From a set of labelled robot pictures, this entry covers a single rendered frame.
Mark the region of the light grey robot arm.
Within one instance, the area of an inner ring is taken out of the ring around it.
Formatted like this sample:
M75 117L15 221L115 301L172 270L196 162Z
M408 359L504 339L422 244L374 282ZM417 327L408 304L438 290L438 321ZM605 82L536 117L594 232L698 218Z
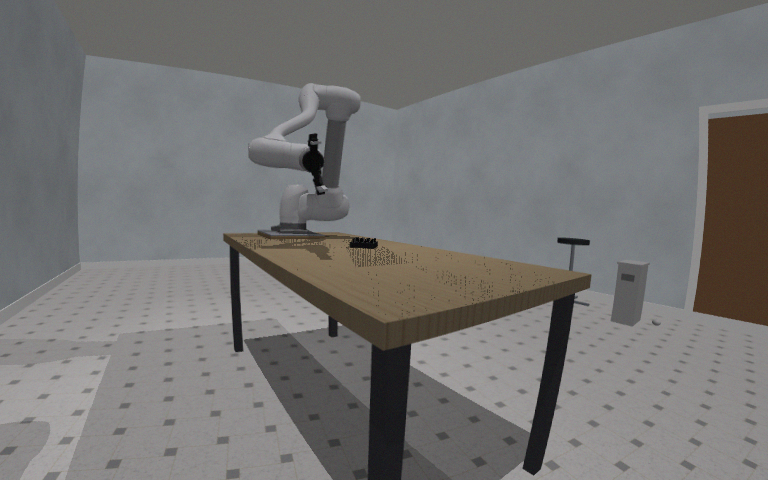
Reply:
M303 111L300 115L275 127L265 137L252 140L248 148L249 159L258 165L307 171L302 159L310 151L308 144L289 143L284 136L310 124L317 110L326 112L322 180L328 191L317 195L317 192L308 193L303 185L287 186L280 202L280 225L271 227L271 231L281 234L311 234L306 229L306 221L342 219L348 215L350 206L338 185L346 121L360 109L360 95L344 87L309 83L300 91L299 105Z

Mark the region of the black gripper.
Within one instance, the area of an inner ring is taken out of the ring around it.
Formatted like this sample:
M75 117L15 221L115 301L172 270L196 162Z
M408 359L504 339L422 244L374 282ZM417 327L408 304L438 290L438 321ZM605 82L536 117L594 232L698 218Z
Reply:
M315 187L317 187L317 190L319 191L318 192L316 190L317 195L325 194L325 192L328 191L328 189L323 184L323 180L321 177L321 174L322 174L321 168L323 167L324 159L323 159L323 156L318 151L318 145L315 145L315 144L322 144L322 143L321 141L317 140L317 133L309 134L309 139L311 139L311 140L308 140L308 147L310 148L310 151L303 156L302 163L304 168L309 172L311 172L312 176L314 176L313 182L314 182L314 185L316 184ZM312 162L309 162L309 161L312 161Z

